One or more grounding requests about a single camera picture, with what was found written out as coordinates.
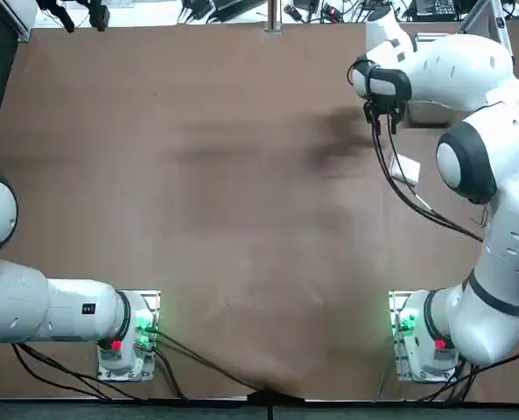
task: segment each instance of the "red button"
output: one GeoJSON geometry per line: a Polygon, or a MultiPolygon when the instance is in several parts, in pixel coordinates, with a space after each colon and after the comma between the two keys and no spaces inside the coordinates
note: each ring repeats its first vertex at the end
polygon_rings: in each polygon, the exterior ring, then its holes
{"type": "Polygon", "coordinates": [[[445,341],[443,341],[442,339],[435,339],[434,340],[434,346],[436,346],[436,348],[438,350],[444,350],[445,349],[445,341]]]}

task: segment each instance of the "sticker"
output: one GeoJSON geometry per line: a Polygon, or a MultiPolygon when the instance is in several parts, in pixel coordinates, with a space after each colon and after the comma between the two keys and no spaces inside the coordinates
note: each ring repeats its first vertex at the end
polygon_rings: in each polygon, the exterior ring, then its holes
{"type": "Polygon", "coordinates": [[[82,304],[82,315],[94,315],[95,304],[82,304]]]}

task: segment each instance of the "cable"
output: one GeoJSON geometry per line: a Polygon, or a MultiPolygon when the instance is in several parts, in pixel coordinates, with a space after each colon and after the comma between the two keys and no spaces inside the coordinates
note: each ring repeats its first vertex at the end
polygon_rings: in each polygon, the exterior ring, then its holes
{"type": "Polygon", "coordinates": [[[466,360],[463,359],[461,361],[461,363],[457,366],[456,371],[454,372],[454,376],[456,378],[456,382],[453,385],[452,390],[450,391],[450,395],[445,399],[445,406],[446,407],[448,405],[450,405],[450,403],[455,402],[457,400],[457,398],[458,398],[458,396],[456,395],[456,390],[457,390],[457,387],[459,385],[459,381],[457,380],[457,378],[459,377],[459,375],[461,373],[463,373],[463,369],[465,368],[465,366],[466,366],[466,360]]]}
{"type": "Polygon", "coordinates": [[[55,24],[60,26],[62,29],[65,29],[65,26],[57,20],[57,18],[51,13],[47,13],[45,10],[42,10],[41,13],[46,15],[48,18],[50,18],[55,24]]]}
{"type": "Polygon", "coordinates": [[[70,375],[74,376],[76,379],[78,379],[80,382],[82,382],[88,388],[92,389],[96,394],[99,394],[100,396],[102,396],[106,400],[111,400],[111,398],[109,398],[107,395],[103,394],[94,385],[88,383],[83,378],[81,378],[78,375],[74,374],[73,372],[69,371],[64,366],[62,366],[60,363],[58,363],[56,360],[51,359],[50,357],[45,356],[44,354],[37,352],[37,350],[34,350],[32,347],[27,346],[26,344],[18,344],[18,347],[22,351],[26,352],[30,357],[32,357],[36,361],[40,361],[41,363],[44,363],[44,364],[46,364],[47,366],[49,366],[51,368],[55,368],[55,369],[57,369],[57,370],[59,370],[61,372],[64,372],[66,374],[70,374],[70,375]]]}
{"type": "MultiPolygon", "coordinates": [[[[451,220],[447,219],[446,217],[442,216],[440,213],[434,211],[430,206],[428,206],[428,204],[426,204],[425,201],[422,200],[422,198],[420,196],[418,196],[414,192],[412,187],[410,185],[408,185],[407,183],[405,183],[405,184],[407,184],[407,186],[410,189],[410,191],[415,195],[415,197],[417,197],[422,203],[424,203],[424,205],[427,207],[427,209],[423,209],[420,206],[417,206],[415,203],[413,203],[410,199],[408,199],[405,196],[405,194],[399,189],[399,187],[397,186],[396,182],[391,177],[391,174],[389,173],[389,169],[388,169],[387,165],[385,164],[385,158],[383,156],[383,151],[382,151],[382,144],[380,142],[379,134],[376,131],[377,122],[376,122],[375,116],[373,114],[371,115],[371,118],[372,118],[372,121],[371,121],[371,125],[372,125],[372,144],[374,146],[374,149],[375,149],[375,152],[376,152],[376,156],[378,158],[378,163],[379,163],[379,165],[380,165],[380,167],[382,169],[384,177],[388,181],[389,186],[391,186],[391,189],[396,193],[396,195],[399,197],[399,199],[401,199],[401,201],[403,203],[405,203],[408,207],[410,207],[412,210],[414,210],[418,214],[422,215],[423,217],[425,217],[429,221],[433,221],[434,223],[437,223],[437,224],[439,224],[440,226],[442,226],[444,228],[449,228],[449,229],[454,230],[456,232],[459,232],[459,233],[461,233],[463,235],[469,236],[469,237],[475,239],[476,241],[482,242],[482,239],[479,236],[477,236],[476,234],[473,234],[472,232],[469,232],[468,230],[464,229],[462,226],[454,223],[453,221],[451,221],[451,220]]],[[[389,111],[388,111],[388,114],[387,114],[387,121],[388,121],[388,134],[389,134],[389,141],[391,143],[391,148],[393,150],[393,153],[394,153],[395,159],[397,161],[397,165],[399,167],[399,170],[402,173],[403,179],[406,179],[406,177],[404,176],[403,168],[401,167],[401,163],[399,162],[399,159],[398,159],[398,156],[397,156],[395,145],[393,143],[393,137],[391,135],[391,124],[390,124],[390,121],[389,121],[389,111]]]]}
{"type": "Polygon", "coordinates": [[[460,399],[459,399],[460,403],[465,402],[467,395],[469,394],[469,391],[471,390],[471,387],[473,386],[473,383],[475,382],[475,379],[477,379],[477,369],[479,369],[479,367],[477,365],[473,365],[473,364],[471,365],[471,369],[469,370],[469,379],[467,380],[466,386],[465,386],[464,390],[462,391],[463,393],[462,394],[460,393],[460,399]]]}
{"type": "Polygon", "coordinates": [[[403,3],[403,6],[405,7],[405,12],[403,13],[403,16],[406,16],[407,22],[409,22],[409,7],[407,6],[407,3],[404,0],[401,0],[401,3],[403,3]]]}
{"type": "Polygon", "coordinates": [[[187,396],[181,390],[178,380],[176,379],[175,374],[173,373],[172,365],[170,364],[170,362],[166,359],[164,354],[162,352],[160,352],[160,350],[158,348],[154,348],[154,353],[160,358],[162,363],[164,363],[165,370],[167,370],[167,372],[168,372],[170,384],[172,385],[173,390],[175,391],[176,397],[178,397],[179,399],[184,400],[184,401],[189,400],[189,398],[187,398],[187,396]]]}
{"type": "MultiPolygon", "coordinates": [[[[502,365],[506,365],[512,361],[517,361],[519,359],[519,353],[513,355],[513,356],[510,356],[508,357],[507,359],[504,359],[504,360],[501,360],[501,361],[497,361],[496,363],[493,363],[492,365],[488,365],[487,367],[478,367],[474,370],[473,373],[469,373],[469,374],[466,374],[465,376],[462,376],[461,378],[459,378],[459,381],[464,381],[465,379],[469,379],[472,375],[476,376],[478,374],[481,374],[483,372],[486,372],[490,369],[493,369],[493,368],[497,368],[499,366],[502,366],[502,365]]],[[[427,400],[428,398],[431,398],[432,396],[434,396],[435,394],[438,395],[442,392],[444,392],[446,389],[450,389],[453,387],[454,384],[450,384],[448,385],[447,387],[443,387],[443,389],[439,389],[437,392],[434,392],[432,394],[429,394],[427,396],[424,396],[423,398],[419,398],[417,400],[417,402],[423,402],[425,400],[427,400]]]]}
{"type": "Polygon", "coordinates": [[[48,379],[45,379],[45,378],[39,376],[38,374],[33,372],[32,369],[25,362],[24,358],[22,357],[22,354],[20,354],[20,352],[18,351],[18,346],[17,345],[12,344],[12,350],[14,350],[14,354],[18,358],[18,361],[20,362],[20,365],[22,365],[22,368],[24,368],[25,371],[28,374],[33,376],[38,381],[46,383],[47,385],[51,385],[51,386],[53,386],[55,388],[66,389],[66,390],[69,390],[69,391],[78,392],[79,394],[83,394],[85,396],[92,396],[93,398],[97,398],[98,400],[107,401],[109,399],[108,397],[102,397],[100,395],[94,394],[94,393],[89,392],[89,391],[84,391],[82,389],[78,389],[78,388],[75,388],[75,387],[68,387],[67,385],[61,385],[61,384],[59,384],[57,382],[49,381],[48,379]]]}
{"type": "Polygon", "coordinates": [[[193,350],[191,350],[189,347],[185,346],[184,344],[180,343],[179,341],[177,341],[176,339],[170,337],[169,335],[157,330],[157,329],[152,329],[152,328],[147,328],[146,329],[147,332],[149,333],[155,333],[157,335],[159,335],[160,337],[163,337],[164,339],[172,342],[173,344],[175,344],[176,346],[182,348],[183,350],[185,350],[186,352],[188,352],[189,354],[191,354],[192,356],[194,356],[201,364],[209,367],[209,368],[212,368],[213,370],[216,370],[218,372],[220,372],[221,374],[223,374],[224,376],[226,376],[227,378],[231,379],[232,381],[234,382],[237,382],[241,385],[244,385],[248,388],[251,388],[251,389],[254,389],[255,391],[260,391],[262,390],[261,388],[258,388],[258,387],[255,387],[245,381],[242,381],[241,379],[238,379],[236,378],[235,376],[233,376],[232,374],[230,374],[226,369],[216,365],[215,363],[213,363],[212,361],[208,360],[208,359],[205,359],[204,357],[202,357],[200,354],[194,352],[193,350]]]}
{"type": "Polygon", "coordinates": [[[85,381],[83,381],[84,379],[89,379],[90,381],[94,381],[96,383],[99,383],[105,387],[108,387],[109,389],[113,389],[114,391],[118,392],[119,394],[123,395],[123,396],[126,396],[134,401],[137,401],[137,402],[143,402],[144,399],[143,398],[138,398],[136,396],[133,396],[131,394],[128,394],[126,392],[124,392],[123,390],[121,390],[120,388],[114,386],[114,385],[111,385],[110,383],[106,382],[106,381],[102,381],[98,378],[95,378],[89,374],[81,374],[79,372],[74,372],[66,367],[64,367],[63,365],[61,365],[60,363],[58,363],[55,359],[52,359],[51,357],[41,353],[40,351],[36,350],[35,348],[31,347],[31,346],[28,346],[26,344],[19,344],[18,345],[20,347],[21,350],[23,350],[24,352],[26,352],[28,355],[30,355],[33,359],[35,359],[36,361],[40,361],[41,363],[44,363],[46,364],[47,366],[51,367],[51,368],[55,368],[65,374],[69,374],[73,377],[75,377],[76,379],[78,379],[79,381],[81,381],[82,383],[86,384],[88,387],[92,388],[90,384],[86,383],[85,381]]]}
{"type": "Polygon", "coordinates": [[[356,23],[360,23],[362,13],[364,12],[364,7],[366,6],[366,2],[361,3],[361,11],[358,13],[358,16],[356,17],[356,23]]]}

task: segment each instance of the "brown table surface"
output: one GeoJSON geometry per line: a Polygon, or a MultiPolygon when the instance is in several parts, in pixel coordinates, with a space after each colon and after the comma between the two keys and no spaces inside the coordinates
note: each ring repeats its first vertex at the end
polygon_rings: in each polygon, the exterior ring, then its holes
{"type": "MultiPolygon", "coordinates": [[[[511,33],[519,74],[519,25],[511,33]]],[[[20,201],[1,257],[48,277],[160,289],[161,328],[249,381],[375,397],[391,349],[387,292],[457,284],[479,247],[385,184],[345,78],[362,53],[363,26],[352,24],[282,36],[235,24],[36,30],[0,115],[0,171],[20,201]]],[[[440,133],[401,129],[397,147],[422,162],[422,195],[476,229],[480,209],[437,173],[440,133]]],[[[95,371],[93,344],[39,348],[95,371]]],[[[191,397],[249,392],[167,354],[191,397]]],[[[126,388],[172,395],[160,374],[126,388]]],[[[384,397],[429,389],[392,377],[384,397]]],[[[0,396],[70,395],[0,345],[0,396]]],[[[471,397],[519,402],[519,361],[480,376],[471,397]]]]}

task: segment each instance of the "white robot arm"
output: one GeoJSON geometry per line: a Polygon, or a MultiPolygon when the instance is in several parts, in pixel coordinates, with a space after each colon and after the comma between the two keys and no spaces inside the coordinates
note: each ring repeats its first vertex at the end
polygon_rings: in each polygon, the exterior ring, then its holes
{"type": "Polygon", "coordinates": [[[376,116],[405,102],[472,113],[441,136],[437,165],[457,194],[490,206],[480,257],[462,284],[418,290],[402,311],[416,320],[405,337],[414,379],[443,381],[459,354],[487,366],[519,340],[519,80],[491,39],[449,35],[418,51],[389,8],[368,17],[367,45],[349,77],[376,116]]]}
{"type": "MultiPolygon", "coordinates": [[[[18,221],[18,204],[0,176],[0,248],[18,221]]],[[[137,381],[151,348],[144,327],[154,314],[133,291],[94,280],[46,278],[36,269],[0,259],[0,343],[96,341],[102,379],[137,381]]]]}

